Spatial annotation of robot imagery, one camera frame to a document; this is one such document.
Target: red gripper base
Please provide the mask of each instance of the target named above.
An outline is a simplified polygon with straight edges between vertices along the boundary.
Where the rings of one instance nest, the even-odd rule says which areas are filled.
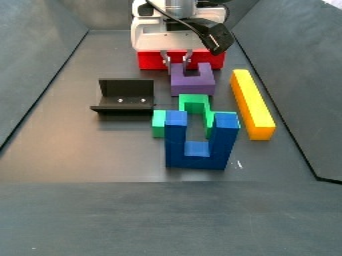
[[[168,51],[171,63],[181,63],[185,51]],[[191,56],[188,69],[197,69],[197,63],[208,62],[212,69],[221,69],[224,64],[225,52],[213,56],[207,50],[195,50]],[[137,62],[140,69],[167,69],[163,64],[163,58],[159,51],[139,51]]]

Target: blue u-shaped block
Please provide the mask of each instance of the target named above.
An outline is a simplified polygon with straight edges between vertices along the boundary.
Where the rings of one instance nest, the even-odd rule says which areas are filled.
[[[165,166],[224,170],[240,129],[236,113],[215,113],[207,142],[185,141],[187,112],[165,112]]]

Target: black bracket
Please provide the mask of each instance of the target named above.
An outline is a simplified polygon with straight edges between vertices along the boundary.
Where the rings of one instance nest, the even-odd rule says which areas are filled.
[[[99,79],[101,101],[91,109],[99,114],[152,114],[153,80]]]

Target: green block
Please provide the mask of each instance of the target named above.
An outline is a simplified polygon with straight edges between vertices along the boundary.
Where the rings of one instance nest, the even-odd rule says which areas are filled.
[[[164,138],[165,110],[155,110],[152,117],[152,137]]]
[[[205,94],[180,94],[179,110],[187,111],[189,114],[201,114],[205,128],[205,138],[209,138],[213,114],[209,109],[208,95]]]

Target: yellow block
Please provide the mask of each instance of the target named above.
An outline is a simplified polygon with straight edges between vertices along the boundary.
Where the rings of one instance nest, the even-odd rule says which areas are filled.
[[[275,123],[248,70],[232,71],[229,84],[251,140],[270,140]]]

